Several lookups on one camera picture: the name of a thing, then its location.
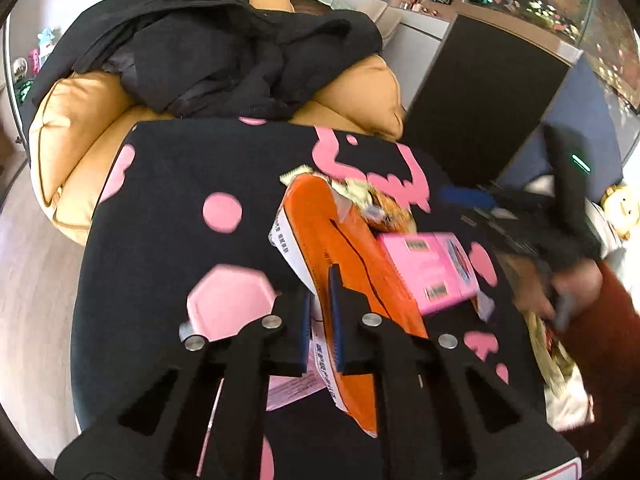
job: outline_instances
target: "barcode label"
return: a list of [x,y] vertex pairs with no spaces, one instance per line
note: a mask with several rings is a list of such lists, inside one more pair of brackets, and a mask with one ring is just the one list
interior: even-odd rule
[[430,301],[437,300],[447,295],[447,286],[444,283],[440,283],[439,285],[425,288],[424,292]]
[[410,251],[428,251],[429,244],[424,240],[405,240],[406,248]]

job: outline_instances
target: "yellow plush toy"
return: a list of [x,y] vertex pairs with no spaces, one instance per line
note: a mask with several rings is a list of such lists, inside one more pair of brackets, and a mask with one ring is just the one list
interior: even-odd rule
[[619,184],[607,188],[600,200],[602,209],[621,240],[629,240],[640,223],[640,202],[631,186]]

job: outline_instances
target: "orange package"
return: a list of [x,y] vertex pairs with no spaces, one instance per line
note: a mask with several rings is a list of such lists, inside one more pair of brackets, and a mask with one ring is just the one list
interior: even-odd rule
[[427,337],[418,306],[395,267],[386,259],[359,209],[320,176],[301,174],[290,186],[270,233],[274,246],[316,295],[312,337],[316,365],[336,405],[375,435],[373,377],[337,373],[329,268],[340,266],[346,288],[366,295],[372,312],[388,317],[412,335]]

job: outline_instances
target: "black tablecloth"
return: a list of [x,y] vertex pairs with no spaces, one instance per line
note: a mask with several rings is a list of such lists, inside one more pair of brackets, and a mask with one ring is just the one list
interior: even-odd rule
[[[72,388],[82,428],[167,349],[180,345],[186,298],[216,264],[260,269],[274,290],[299,285],[267,234],[285,190],[278,177],[301,164],[332,176],[362,174],[378,182],[384,176],[396,198],[411,205],[419,232],[454,232],[467,252],[472,242],[486,247],[458,210],[435,198],[449,181],[424,153],[327,128],[247,122],[254,124],[140,123],[124,140],[126,160],[116,163],[104,195],[117,191],[95,211],[74,312]],[[115,173],[122,175],[126,166],[119,187]],[[203,218],[205,200],[217,192],[242,207],[238,226],[228,234]],[[496,303],[489,323],[465,301],[428,317],[427,330],[435,337],[452,333],[459,341],[469,331],[493,333],[499,350],[487,364],[505,364],[510,385],[544,415],[542,378],[525,323],[491,258],[497,286],[478,276],[481,290]],[[340,412],[325,390],[268,413],[266,436],[277,479],[380,478],[379,442]]]

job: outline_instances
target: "wooden floor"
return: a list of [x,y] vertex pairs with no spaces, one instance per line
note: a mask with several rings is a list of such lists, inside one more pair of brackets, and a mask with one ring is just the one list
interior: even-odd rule
[[23,170],[0,212],[0,402],[41,459],[56,458],[77,434],[69,339],[81,259]]

